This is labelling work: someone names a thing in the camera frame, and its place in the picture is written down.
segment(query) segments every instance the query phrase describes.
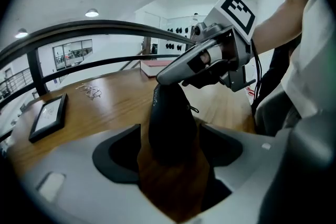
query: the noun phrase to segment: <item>metal railing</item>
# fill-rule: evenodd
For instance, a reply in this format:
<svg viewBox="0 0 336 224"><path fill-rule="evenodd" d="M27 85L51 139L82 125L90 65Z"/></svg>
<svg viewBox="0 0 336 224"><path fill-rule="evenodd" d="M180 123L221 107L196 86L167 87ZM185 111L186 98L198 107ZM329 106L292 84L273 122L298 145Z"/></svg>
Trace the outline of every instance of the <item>metal railing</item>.
<svg viewBox="0 0 336 224"><path fill-rule="evenodd" d="M30 69L27 68L2 81L0 83L0 101L31 84L33 81L31 75Z"/></svg>
<svg viewBox="0 0 336 224"><path fill-rule="evenodd" d="M65 23L60 25L51 26L34 33L29 34L27 37L19 39L10 44L2 51L0 51L0 69L12 62L16 58L27 54L29 70L31 73L31 83L26 82L21 88L17 88L5 99L0 102L0 109L6 104L17 98L21 94L36 88L37 93L41 96L48 92L46 82L56 78L65 76L87 68L107 65L116 62L132 62L139 60L150 60L157 58L177 57L179 55L135 55L127 57L118 57L111 59L104 59L95 62L84 63L81 65L73 66L67 69L57 71L55 73L43 76L38 48L44 45L54 43L56 41L88 36L88 35L101 35L101 34L114 34L114 35L134 35L143 37L153 37L165 40L177 41L187 45L194 45L190 39L172 33L170 31L161 30L155 27L135 24L130 22L116 21L116 20L84 20L78 22Z"/></svg>
<svg viewBox="0 0 336 224"><path fill-rule="evenodd" d="M145 49L140 50L136 55L141 55L144 51L145 51ZM125 63L125 64L119 69L119 71L124 70L124 69L125 69L131 62L132 62L132 61L128 61L127 63ZM131 69L134 68L134 67L136 67L136 66L138 65L138 63L139 63L139 61L137 61L136 65L132 66Z"/></svg>

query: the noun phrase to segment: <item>handrail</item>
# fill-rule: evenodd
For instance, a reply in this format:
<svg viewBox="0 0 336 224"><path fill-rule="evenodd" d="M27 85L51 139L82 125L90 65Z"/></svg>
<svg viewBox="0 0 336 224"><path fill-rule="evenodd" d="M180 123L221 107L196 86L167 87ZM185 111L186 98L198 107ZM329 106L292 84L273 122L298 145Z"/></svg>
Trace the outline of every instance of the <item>handrail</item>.
<svg viewBox="0 0 336 224"><path fill-rule="evenodd" d="M132 65L131 69L133 69L134 67L136 67L139 64L140 60L137 61L134 65Z"/></svg>
<svg viewBox="0 0 336 224"><path fill-rule="evenodd" d="M135 55L135 56L126 56L126 57L117 57L117 58L110 58L105 60L99 60L95 62L89 62L89 63L83 63L81 65L73 66L70 68L66 68L60 71L57 71L55 73L52 73L50 75L47 75L42 78L43 83L46 83L48 81L51 81L53 79L62 77L67 74L71 74L80 70L84 70L87 68L97 67L97 66L103 66L110 63L116 63L116 62L125 62L125 61L134 61L134 60L150 60L150 59L156 59L156 58L167 58L167 57L177 57L179 55ZM27 86L24 86L23 88L15 91L10 96L6 97L3 101L0 102L0 110L9 102L14 100L15 98L19 97L21 94L35 88L34 83L30 83Z"/></svg>
<svg viewBox="0 0 336 224"><path fill-rule="evenodd" d="M0 85L2 85L2 84L6 84L6 83L18 83L18 82L21 82L21 81L25 81L26 79L31 79L31 75L30 75L30 73L29 73L29 75L28 76L24 76L24 74L22 74L22 75L20 75L20 77L19 78L12 78L12 77L10 77L9 79L6 79L6 80L4 80L4 81L2 81L2 82L0 82Z"/></svg>
<svg viewBox="0 0 336 224"><path fill-rule="evenodd" d="M6 138L10 137L11 134L12 134L12 130L13 129L14 129L14 127L11 128L11 129L9 129L6 133L4 133L2 135L0 134L0 142L2 142L3 140L5 140Z"/></svg>
<svg viewBox="0 0 336 224"><path fill-rule="evenodd" d="M0 102L0 109L11 100L21 94L36 88L37 93L41 96L48 92L46 82L62 77L64 75L74 73L83 69L107 65L110 63L134 61L134 60L149 60L165 57L178 57L179 55L136 55L128 57L119 57L112 59L99 60L90 63L73 66L60 70L56 73L49 74L43 77L41 65L39 61L38 48L56 41L67 38L98 35L98 34L116 34L116 35L135 35L144 37L154 37L166 40L173 40L188 45L194 45L190 39L174 34L170 31L161 30L148 25L135 24L130 22L122 22L117 20L84 20L59 24L45 29L36 31L25 38L19 39L11 45L0 51L0 69L12 62L16 58L27 54L29 71L33 83L24 86L23 88L13 92Z"/></svg>
<svg viewBox="0 0 336 224"><path fill-rule="evenodd" d="M20 71L20 72L18 72L18 73L16 73L16 74L14 74L14 75L11 75L9 78L5 79L3 82L5 82L5 81L8 80L8 79L11 79L12 77L15 77L16 75L18 75L18 74L20 74L20 73L22 73L22 75L23 75L23 72L26 71L26 70L29 70L29 67L26 68L26 69L24 69L24 70L22 70L22 71Z"/></svg>
<svg viewBox="0 0 336 224"><path fill-rule="evenodd" d="M92 68L97 66L103 66L108 65L110 63L116 63L116 62L125 62L125 61L134 61L134 60L151 60L156 58L167 58L167 57L178 57L179 55L176 54L169 54L169 55L135 55L135 56L125 56L125 57L118 57L118 58L110 58L110 59L104 59L99 60L95 62L88 62L88 63L82 63L81 65L73 66L70 68L62 69L60 71L57 71L55 73L51 73L45 77L42 78L42 82L46 83L50 80L57 79L59 77Z"/></svg>
<svg viewBox="0 0 336 224"><path fill-rule="evenodd" d="M143 50L140 50L136 55L140 55L141 53L143 53L145 51L145 49ZM126 68L126 66L128 66L132 61L128 61L127 63L125 63L120 69L119 71L121 70L124 70Z"/></svg>
<svg viewBox="0 0 336 224"><path fill-rule="evenodd" d="M0 69L16 58L56 41L99 34L134 35L194 45L189 38L148 25L118 20L82 20L50 26L19 39L0 51Z"/></svg>

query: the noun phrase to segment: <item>eyeglasses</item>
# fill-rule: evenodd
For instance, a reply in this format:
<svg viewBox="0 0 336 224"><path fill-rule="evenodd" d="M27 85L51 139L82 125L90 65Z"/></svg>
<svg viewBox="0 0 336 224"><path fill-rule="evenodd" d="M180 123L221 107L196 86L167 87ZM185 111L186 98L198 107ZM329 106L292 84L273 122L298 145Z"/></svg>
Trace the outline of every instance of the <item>eyeglasses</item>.
<svg viewBox="0 0 336 224"><path fill-rule="evenodd" d="M81 92L86 92L86 95L91 100L93 100L96 97L101 96L101 90L98 86L91 86L91 85L87 85L86 83L82 83L82 85L77 87L76 90L79 90Z"/></svg>

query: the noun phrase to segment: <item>person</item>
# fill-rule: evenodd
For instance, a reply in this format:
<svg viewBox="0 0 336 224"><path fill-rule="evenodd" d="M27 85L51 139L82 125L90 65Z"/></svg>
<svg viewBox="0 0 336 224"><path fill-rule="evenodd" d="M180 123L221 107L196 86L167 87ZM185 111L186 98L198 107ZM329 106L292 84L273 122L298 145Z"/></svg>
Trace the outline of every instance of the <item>person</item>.
<svg viewBox="0 0 336 224"><path fill-rule="evenodd" d="M257 133L275 135L301 118L336 110L336 40L334 14L327 0L284 0L273 15L258 25L253 41L258 54L301 36L289 67L255 114ZM227 46L222 46L223 58ZM201 56L204 63L208 53Z"/></svg>

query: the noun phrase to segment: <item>window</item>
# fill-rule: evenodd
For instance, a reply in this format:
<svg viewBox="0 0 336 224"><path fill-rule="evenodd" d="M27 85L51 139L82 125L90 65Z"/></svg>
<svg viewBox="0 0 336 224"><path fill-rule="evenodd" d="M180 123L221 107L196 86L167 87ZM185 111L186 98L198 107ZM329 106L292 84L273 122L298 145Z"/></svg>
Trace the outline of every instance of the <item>window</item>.
<svg viewBox="0 0 336 224"><path fill-rule="evenodd" d="M93 53L92 40L67 43L53 48L56 70L79 65Z"/></svg>

